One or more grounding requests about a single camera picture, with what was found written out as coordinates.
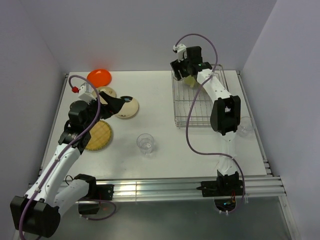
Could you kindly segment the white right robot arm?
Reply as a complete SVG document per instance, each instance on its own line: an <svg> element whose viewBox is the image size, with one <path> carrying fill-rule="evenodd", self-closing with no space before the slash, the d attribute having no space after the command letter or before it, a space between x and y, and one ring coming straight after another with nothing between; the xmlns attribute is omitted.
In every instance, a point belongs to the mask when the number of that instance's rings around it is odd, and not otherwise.
<svg viewBox="0 0 320 240"><path fill-rule="evenodd" d="M241 118L241 99L237 95L232 95L214 76L213 66L203 61L200 46L187 47L179 44L173 47L173 52L177 54L177 59L170 65L176 79L181 81L189 77L193 78L212 101L210 126L224 141L222 152L218 154L217 174L219 177L234 177L238 173L233 158L235 137Z"/></svg>

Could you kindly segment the pale green mug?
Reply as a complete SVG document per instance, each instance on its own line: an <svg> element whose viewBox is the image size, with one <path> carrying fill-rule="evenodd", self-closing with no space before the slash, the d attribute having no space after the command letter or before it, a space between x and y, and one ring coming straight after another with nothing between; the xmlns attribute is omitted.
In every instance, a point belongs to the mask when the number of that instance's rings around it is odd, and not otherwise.
<svg viewBox="0 0 320 240"><path fill-rule="evenodd" d="M195 80L195 78L194 78L193 76L188 76L188 77L186 77L183 81L184 81L184 83L185 83L186 85L188 85L190 88L194 88L195 85L196 85L196 83L197 83L197 81Z"/></svg>

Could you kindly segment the wire dish rack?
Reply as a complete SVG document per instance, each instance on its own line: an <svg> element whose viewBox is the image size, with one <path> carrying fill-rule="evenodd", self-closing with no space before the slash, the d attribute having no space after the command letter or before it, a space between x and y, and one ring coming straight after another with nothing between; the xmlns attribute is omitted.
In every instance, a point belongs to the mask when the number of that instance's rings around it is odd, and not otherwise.
<svg viewBox="0 0 320 240"><path fill-rule="evenodd" d="M171 81L175 126L178 128L185 128L191 104L200 85L196 83L194 88L190 88L184 83L184 80L178 81L173 72L171 73ZM212 108L213 102L211 101L209 95L204 89L201 89L192 109L189 127L210 127Z"/></svg>

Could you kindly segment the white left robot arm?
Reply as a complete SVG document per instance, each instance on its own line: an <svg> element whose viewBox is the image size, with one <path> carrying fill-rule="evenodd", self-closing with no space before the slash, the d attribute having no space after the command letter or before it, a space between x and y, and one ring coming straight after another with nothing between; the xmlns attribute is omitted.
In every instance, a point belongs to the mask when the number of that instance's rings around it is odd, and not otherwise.
<svg viewBox="0 0 320 240"><path fill-rule="evenodd" d="M10 203L14 226L21 239L25 233L51 237L75 202L96 197L96 178L86 174L75 176L62 191L59 188L89 143L92 127L99 120L117 114L124 104L124 99L100 92L89 101L79 99L70 105L68 120L49 164L24 196L15 196Z"/></svg>

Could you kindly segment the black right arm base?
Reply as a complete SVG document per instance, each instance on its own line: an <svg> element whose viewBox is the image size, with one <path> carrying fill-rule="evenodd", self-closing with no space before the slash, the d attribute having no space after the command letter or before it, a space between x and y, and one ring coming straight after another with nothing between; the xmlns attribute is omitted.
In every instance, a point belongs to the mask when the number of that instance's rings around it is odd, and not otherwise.
<svg viewBox="0 0 320 240"><path fill-rule="evenodd" d="M225 197L215 199L215 207L222 212L233 211L237 206L236 197L244 193L244 184L242 180L227 180L217 178L212 181L202 181L196 188L201 191L202 197Z"/></svg>

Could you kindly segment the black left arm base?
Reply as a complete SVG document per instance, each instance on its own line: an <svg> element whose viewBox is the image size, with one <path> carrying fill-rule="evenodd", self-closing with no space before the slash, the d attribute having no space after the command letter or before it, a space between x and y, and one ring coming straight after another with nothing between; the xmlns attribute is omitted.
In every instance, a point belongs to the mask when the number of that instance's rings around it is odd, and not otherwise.
<svg viewBox="0 0 320 240"><path fill-rule="evenodd" d="M113 216L117 206L112 202L114 195L113 184L97 185L90 196L81 197L77 210L81 217L92 221L101 221Z"/></svg>

